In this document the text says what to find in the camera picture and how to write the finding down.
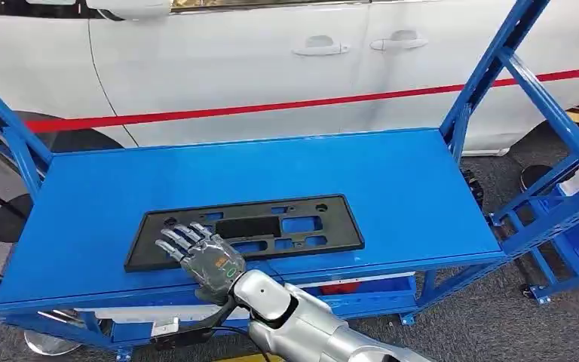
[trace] blue tabletop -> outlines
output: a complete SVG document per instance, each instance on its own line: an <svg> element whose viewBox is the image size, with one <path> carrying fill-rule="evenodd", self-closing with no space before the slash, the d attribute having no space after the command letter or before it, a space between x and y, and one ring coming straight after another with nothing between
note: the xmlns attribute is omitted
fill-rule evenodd
<svg viewBox="0 0 579 362"><path fill-rule="evenodd" d="M126 273L145 212L343 194L362 250L250 263L291 280L373 265L500 256L436 129L57 155L6 268L0 303L193 284Z"/></svg>

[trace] black plastic bracket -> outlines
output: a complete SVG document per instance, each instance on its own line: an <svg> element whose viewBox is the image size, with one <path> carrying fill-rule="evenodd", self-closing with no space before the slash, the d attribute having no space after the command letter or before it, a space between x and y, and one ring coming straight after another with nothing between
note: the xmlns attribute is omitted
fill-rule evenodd
<svg viewBox="0 0 579 362"><path fill-rule="evenodd" d="M230 295L228 296L228 302L225 303L217 313L195 324L180 328L178 332L152 337L150 338L150 342L154 344L155 348L159 351L205 343L212 338L214 332L216 332L213 328L223 324L236 307L236 301L234 297Z"/></svg>
<svg viewBox="0 0 579 362"><path fill-rule="evenodd" d="M231 204L145 214L125 262L126 272L179 268L154 245L161 229L199 222L245 259L356 250L363 237L343 195Z"/></svg>

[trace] robot finger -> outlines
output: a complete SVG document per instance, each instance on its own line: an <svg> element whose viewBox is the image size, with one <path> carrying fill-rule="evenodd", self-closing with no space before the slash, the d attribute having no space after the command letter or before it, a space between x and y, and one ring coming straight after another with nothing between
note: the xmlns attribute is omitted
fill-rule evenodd
<svg viewBox="0 0 579 362"><path fill-rule="evenodd" d="M203 234L203 236L205 236L206 238L209 238L210 236L212 236L212 232L210 230L207 230L205 228L205 226L202 226L201 224L199 224L198 222L190 222L190 226L196 230L198 230L198 232L200 232L201 234Z"/></svg>
<svg viewBox="0 0 579 362"><path fill-rule="evenodd" d="M172 241L177 243L185 251L187 251L191 247L191 244L189 243L189 241L187 241L183 236L178 235L172 229L162 229L161 234L167 236L169 239L171 239Z"/></svg>
<svg viewBox="0 0 579 362"><path fill-rule="evenodd" d="M180 232L182 232L185 236L187 236L188 238L190 238L190 240L192 240L193 242L197 243L200 239L202 239L200 236L198 236L194 231L192 231L189 227L178 224L175 225L174 228Z"/></svg>
<svg viewBox="0 0 579 362"><path fill-rule="evenodd" d="M157 239L154 244L157 244L161 249L165 250L170 256L172 256L177 262L180 262L183 257L183 253L181 253L178 249L170 245L170 243L166 241L162 241L161 239Z"/></svg>

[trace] metal plate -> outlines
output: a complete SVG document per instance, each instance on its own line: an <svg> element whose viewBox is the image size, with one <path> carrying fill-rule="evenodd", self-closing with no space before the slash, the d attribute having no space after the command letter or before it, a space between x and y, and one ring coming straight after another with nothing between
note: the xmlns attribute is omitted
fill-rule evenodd
<svg viewBox="0 0 579 362"><path fill-rule="evenodd" d="M23 334L28 347L44 356L60 356L81 347L80 344L26 330Z"/></svg>
<svg viewBox="0 0 579 362"><path fill-rule="evenodd" d="M143 217L127 256L126 272L178 268L154 241L163 227L192 221L220 234L245 259L356 250L364 245L342 195L151 211Z"/></svg>

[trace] robotic arm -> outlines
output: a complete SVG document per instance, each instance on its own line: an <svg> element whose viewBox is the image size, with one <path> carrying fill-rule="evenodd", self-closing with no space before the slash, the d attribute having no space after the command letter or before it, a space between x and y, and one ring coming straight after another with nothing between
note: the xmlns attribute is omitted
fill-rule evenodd
<svg viewBox="0 0 579 362"><path fill-rule="evenodd" d="M280 285L245 261L219 235L193 222L163 229L156 244L200 284L197 297L250 310L248 333L266 351L290 362L429 362L408 348L386 345L352 330L320 299Z"/></svg>

